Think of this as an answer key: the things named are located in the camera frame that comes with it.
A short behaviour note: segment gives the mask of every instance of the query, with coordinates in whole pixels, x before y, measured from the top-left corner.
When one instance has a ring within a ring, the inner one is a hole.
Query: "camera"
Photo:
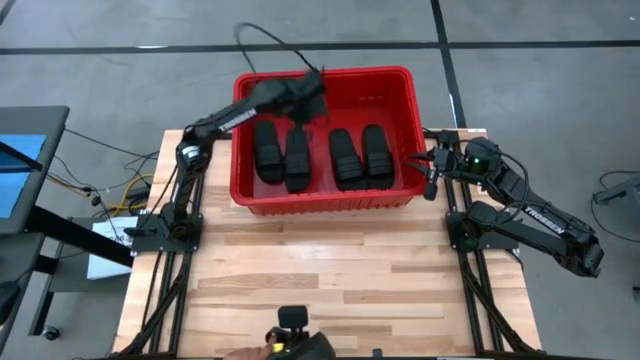
[[[309,336],[304,328],[309,325],[309,314],[304,305],[283,306],[278,309],[278,327],[273,327],[265,340],[273,336],[270,360],[334,360],[336,352],[327,337],[317,332]]]

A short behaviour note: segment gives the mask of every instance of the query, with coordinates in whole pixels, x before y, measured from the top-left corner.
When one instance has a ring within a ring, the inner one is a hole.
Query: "black shoe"
[[[284,163],[276,127],[269,120],[258,122],[253,134],[253,156],[256,171],[262,181],[276,184],[284,178]]]
[[[296,126],[287,134],[284,153],[284,183],[290,193],[301,192],[311,184],[311,157],[307,136]]]
[[[329,152],[338,189],[366,190],[367,180],[364,177],[362,162],[347,130],[336,129],[329,134]]]
[[[393,156],[384,135],[384,129],[378,125],[369,125],[362,133],[364,168],[369,189],[386,190],[393,186],[395,171]]]

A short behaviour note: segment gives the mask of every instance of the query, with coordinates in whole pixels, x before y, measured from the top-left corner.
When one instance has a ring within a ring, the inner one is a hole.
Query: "black mount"
[[[146,232],[148,235],[133,238],[134,240],[131,244],[133,255],[158,251],[184,253],[197,251],[200,246],[200,237],[202,235],[202,225],[204,222],[202,215],[191,219],[193,232],[183,241],[175,241],[169,237],[169,227],[162,214],[145,214],[140,216],[138,222],[144,224],[144,226],[140,227],[140,230]]]
[[[479,238],[469,237],[465,229],[466,212],[449,212],[446,215],[447,230],[451,247],[464,252],[475,250],[515,250],[519,248],[518,242],[496,232],[483,233]]]

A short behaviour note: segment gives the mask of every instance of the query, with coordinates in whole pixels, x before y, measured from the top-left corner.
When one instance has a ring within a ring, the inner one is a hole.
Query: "yellow wire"
[[[110,203],[105,203],[105,205],[115,208],[116,212],[113,213],[113,217],[118,216],[118,214],[120,213],[120,210],[128,210],[129,207],[128,206],[124,206],[125,201],[127,200],[127,194],[129,193],[129,190],[131,190],[131,186],[133,186],[135,183],[137,183],[138,181],[146,178],[146,177],[153,177],[153,175],[151,174],[145,174],[142,176],[138,176],[137,178],[131,180],[128,184],[127,187],[124,189],[124,193],[122,194],[122,199],[120,200],[120,205],[115,205],[115,204],[110,204]],[[147,204],[140,204],[140,205],[134,205],[131,207],[131,209],[139,209],[141,207],[145,207],[147,206]]]
[[[122,194],[122,199],[120,200],[120,204],[117,204],[117,205],[116,205],[116,204],[112,204],[112,203],[105,202],[105,205],[106,205],[107,207],[109,207],[109,210],[116,209],[116,211],[115,211],[111,216],[114,216],[114,217],[115,217],[115,216],[117,216],[117,215],[120,213],[120,210],[128,210],[128,209],[129,209],[129,206],[124,206],[124,203],[125,203],[125,201],[127,200],[127,194],[129,193],[129,190],[131,190],[131,187],[132,187],[135,183],[137,183],[138,181],[140,181],[140,180],[142,180],[142,179],[144,179],[144,178],[149,178],[149,177],[150,177],[150,178],[152,178],[152,177],[153,177],[153,174],[144,174],[144,175],[142,175],[142,176],[139,176],[139,177],[137,177],[137,178],[135,178],[135,179],[131,180],[131,181],[127,184],[127,187],[125,188],[124,193]],[[67,186],[67,185],[63,184],[62,182],[60,182],[59,180],[57,180],[57,179],[56,179],[56,178],[54,178],[54,177],[47,176],[47,180],[49,180],[49,181],[53,182],[54,184],[57,184],[57,185],[59,185],[59,186],[62,186],[63,188],[65,188],[65,189],[67,189],[67,190],[69,190],[69,191],[73,191],[74,193],[76,193],[76,194],[78,194],[78,195],[82,196],[83,198],[86,198],[87,200],[91,201],[91,200],[89,199],[89,197],[90,197],[90,195],[89,195],[89,194],[83,193],[83,192],[81,192],[81,191],[79,191],[79,190],[77,190],[77,189],[74,189],[74,188],[72,188],[72,187],[70,187],[70,186]],[[140,209],[140,208],[144,208],[144,207],[146,207],[146,206],[147,206],[147,204],[146,204],[146,203],[144,203],[144,204],[138,204],[138,205],[131,206],[131,209]]]

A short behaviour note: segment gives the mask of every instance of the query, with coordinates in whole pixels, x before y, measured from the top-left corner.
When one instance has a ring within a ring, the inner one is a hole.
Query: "white paper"
[[[131,247],[133,239],[124,233],[124,229],[128,227],[136,227],[138,225],[137,216],[117,217],[101,223],[93,224],[93,232],[105,236],[113,241],[122,243],[127,247]],[[120,265],[113,261],[103,259],[96,255],[89,255],[89,267],[87,268],[87,279],[97,280],[106,277],[128,274],[131,268]]]

